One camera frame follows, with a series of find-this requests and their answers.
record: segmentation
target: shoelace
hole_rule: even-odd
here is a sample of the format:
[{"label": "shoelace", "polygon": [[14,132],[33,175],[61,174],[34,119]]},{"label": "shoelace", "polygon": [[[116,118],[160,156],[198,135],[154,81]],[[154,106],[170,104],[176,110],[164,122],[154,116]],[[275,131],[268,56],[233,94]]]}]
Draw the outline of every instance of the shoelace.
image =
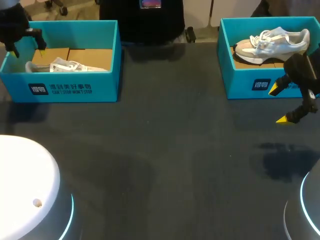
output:
[{"label": "shoelace", "polygon": [[87,72],[88,71],[88,67],[79,63],[79,62],[76,62],[76,61],[70,61],[70,63],[73,63],[75,65],[72,65],[70,64],[68,67],[71,68],[71,70],[73,71],[76,71],[78,67],[81,68],[81,72]]},{"label": "shoelace", "polygon": [[269,32],[269,30],[262,31],[260,36],[250,36],[250,42],[255,49],[257,49],[260,45],[274,44],[274,42],[271,41],[271,38],[266,35],[267,32]]}]

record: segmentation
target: black cloth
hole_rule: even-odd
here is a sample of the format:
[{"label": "black cloth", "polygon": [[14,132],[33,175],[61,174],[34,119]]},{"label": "black cloth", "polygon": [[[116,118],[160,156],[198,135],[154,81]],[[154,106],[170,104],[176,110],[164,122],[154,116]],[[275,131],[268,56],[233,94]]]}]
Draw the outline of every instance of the black cloth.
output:
[{"label": "black cloth", "polygon": [[185,29],[182,0],[162,0],[161,8],[141,9],[139,0],[103,0],[101,20],[118,20],[121,41],[163,44]]},{"label": "black cloth", "polygon": [[251,17],[271,17],[272,15],[269,12],[269,3],[266,0],[261,0],[259,5],[256,7],[254,12],[252,13]]}]

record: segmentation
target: white robot dome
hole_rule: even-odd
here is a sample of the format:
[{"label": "white robot dome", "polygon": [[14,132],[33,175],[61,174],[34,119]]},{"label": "white robot dome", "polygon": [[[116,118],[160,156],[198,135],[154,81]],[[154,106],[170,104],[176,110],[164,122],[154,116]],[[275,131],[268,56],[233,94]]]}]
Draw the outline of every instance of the white robot dome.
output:
[{"label": "white robot dome", "polygon": [[17,240],[52,208],[60,186],[53,156],[39,143],[0,135],[0,240]]}]

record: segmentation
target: shoe sole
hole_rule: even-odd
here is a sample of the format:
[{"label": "shoe sole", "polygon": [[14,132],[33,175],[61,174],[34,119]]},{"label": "shoe sole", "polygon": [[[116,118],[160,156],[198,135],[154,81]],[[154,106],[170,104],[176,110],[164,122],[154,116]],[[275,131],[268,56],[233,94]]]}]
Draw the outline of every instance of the shoe sole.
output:
[{"label": "shoe sole", "polygon": [[290,53],[285,53],[285,54],[279,54],[279,55],[273,55],[269,57],[264,57],[264,58],[253,58],[253,57],[247,57],[247,56],[241,56],[238,53],[235,53],[239,58],[245,60],[248,63],[251,64],[256,64],[256,65],[261,65],[264,63],[265,60],[268,59],[279,59],[281,61],[287,61],[293,54],[301,54],[303,55],[306,52],[306,50],[301,50],[298,52],[290,52]]}]

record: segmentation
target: shoe box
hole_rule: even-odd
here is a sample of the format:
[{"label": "shoe box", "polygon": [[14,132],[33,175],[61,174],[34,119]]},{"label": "shoe box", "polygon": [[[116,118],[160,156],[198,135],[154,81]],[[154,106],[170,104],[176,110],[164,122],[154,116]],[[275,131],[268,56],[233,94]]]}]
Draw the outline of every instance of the shoe box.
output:
[{"label": "shoe box", "polygon": [[[14,102],[117,101],[122,64],[117,21],[32,21],[30,27],[42,29],[47,49],[41,53],[36,50],[37,44],[33,38],[24,37],[15,44],[19,58],[7,53],[0,69],[0,78]],[[107,71],[25,71],[28,61],[48,65],[57,57]]]},{"label": "shoe box", "polygon": [[[264,30],[282,27],[288,32],[308,29],[310,45],[307,54],[320,43],[320,24],[315,17],[248,17],[222,18],[220,22],[217,55],[224,88],[228,99],[274,98],[268,93],[277,78],[285,74],[283,62],[268,59],[261,65],[246,63],[234,55],[233,46],[250,36],[259,36]],[[277,98],[301,97],[295,84],[290,84]]]}]

